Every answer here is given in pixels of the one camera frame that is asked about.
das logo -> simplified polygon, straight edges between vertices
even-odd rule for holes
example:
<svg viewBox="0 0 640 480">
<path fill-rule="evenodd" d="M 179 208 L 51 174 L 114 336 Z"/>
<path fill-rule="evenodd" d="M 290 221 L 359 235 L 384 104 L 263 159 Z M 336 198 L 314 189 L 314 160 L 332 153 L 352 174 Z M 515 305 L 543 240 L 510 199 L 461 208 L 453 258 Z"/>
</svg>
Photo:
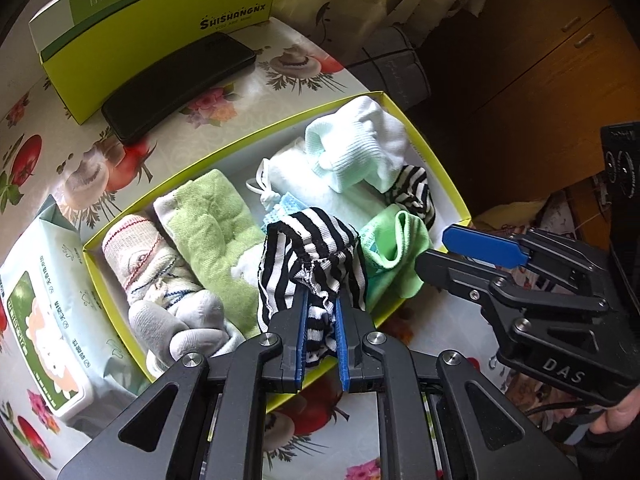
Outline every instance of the das logo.
<svg viewBox="0 0 640 480">
<path fill-rule="evenodd" d="M 547 372 L 553 372 L 556 376 L 563 377 L 565 381 L 571 381 L 575 384 L 580 383 L 584 377 L 584 372 L 572 372 L 569 366 L 558 367 L 558 361 L 551 357 L 546 360 L 543 368 Z"/>
</svg>

floral tablecloth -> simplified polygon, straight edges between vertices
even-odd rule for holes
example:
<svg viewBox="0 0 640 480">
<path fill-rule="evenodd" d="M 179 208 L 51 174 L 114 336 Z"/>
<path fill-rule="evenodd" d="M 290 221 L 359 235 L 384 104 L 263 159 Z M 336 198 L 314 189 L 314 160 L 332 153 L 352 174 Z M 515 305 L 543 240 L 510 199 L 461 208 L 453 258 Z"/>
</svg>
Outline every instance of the floral tablecloth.
<svg viewBox="0 0 640 480">
<path fill-rule="evenodd" d="M 133 146 L 117 141 L 100 112 L 76 124 L 47 79 L 31 88 L 0 124 L 0 261 L 49 194 L 88 240 L 122 209 L 204 155 L 275 121 L 366 90 L 276 19 L 233 37 L 256 51 L 256 66 L 210 89 Z M 456 348 L 495 384 L 504 383 L 493 333 L 472 304 L 425 287 L 386 328 L 421 351 Z M 46 408 L 6 329 L 0 306 L 0 419 L 37 471 L 55 479 L 88 439 Z M 266 438 L 266 478 L 379 476 L 375 396 L 341 396 L 321 384 L 307 394 L 315 397 L 300 397 L 273 415 L 278 420 Z"/>
</svg>

wet wipes package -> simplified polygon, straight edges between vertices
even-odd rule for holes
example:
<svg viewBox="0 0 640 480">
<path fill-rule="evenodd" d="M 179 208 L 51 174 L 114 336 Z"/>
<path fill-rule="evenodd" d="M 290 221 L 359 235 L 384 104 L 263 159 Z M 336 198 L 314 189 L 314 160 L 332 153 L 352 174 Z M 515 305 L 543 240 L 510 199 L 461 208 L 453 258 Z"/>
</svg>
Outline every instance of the wet wipes package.
<svg viewBox="0 0 640 480">
<path fill-rule="evenodd" d="M 95 292 L 78 232 L 53 200 L 0 267 L 0 297 L 33 379 L 68 426 L 93 437 L 148 386 Z"/>
</svg>

light green sock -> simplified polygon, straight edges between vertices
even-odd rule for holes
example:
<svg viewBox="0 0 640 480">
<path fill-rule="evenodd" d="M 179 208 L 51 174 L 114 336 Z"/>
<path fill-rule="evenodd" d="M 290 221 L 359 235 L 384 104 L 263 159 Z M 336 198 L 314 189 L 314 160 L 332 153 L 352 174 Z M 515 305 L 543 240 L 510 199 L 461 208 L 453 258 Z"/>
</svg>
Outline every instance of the light green sock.
<svg viewBox="0 0 640 480">
<path fill-rule="evenodd" d="M 360 231 L 367 266 L 367 311 L 391 288 L 400 298 L 412 298 L 422 286 L 414 265 L 431 247 L 424 222 L 396 204 L 374 216 Z"/>
<path fill-rule="evenodd" d="M 264 242 L 264 233 L 233 185 L 212 170 L 160 197 L 154 208 L 202 286 L 222 300 L 225 317 L 246 338 L 257 335 L 258 289 L 230 270 Z"/>
</svg>

wooden cabinet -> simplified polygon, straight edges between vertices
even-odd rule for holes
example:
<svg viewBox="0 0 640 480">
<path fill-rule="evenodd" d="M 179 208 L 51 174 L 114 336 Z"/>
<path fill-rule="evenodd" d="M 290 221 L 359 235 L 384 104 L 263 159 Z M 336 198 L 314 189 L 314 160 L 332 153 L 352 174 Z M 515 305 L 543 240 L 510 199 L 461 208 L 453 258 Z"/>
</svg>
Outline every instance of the wooden cabinet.
<svg viewBox="0 0 640 480">
<path fill-rule="evenodd" d="M 463 121 L 454 179 L 475 212 L 543 198 L 604 168 L 600 126 L 638 118 L 640 53 L 609 7 Z"/>
<path fill-rule="evenodd" d="M 487 0 L 443 20 L 418 51 L 434 99 L 466 116 L 602 12 L 607 0 Z"/>
</svg>

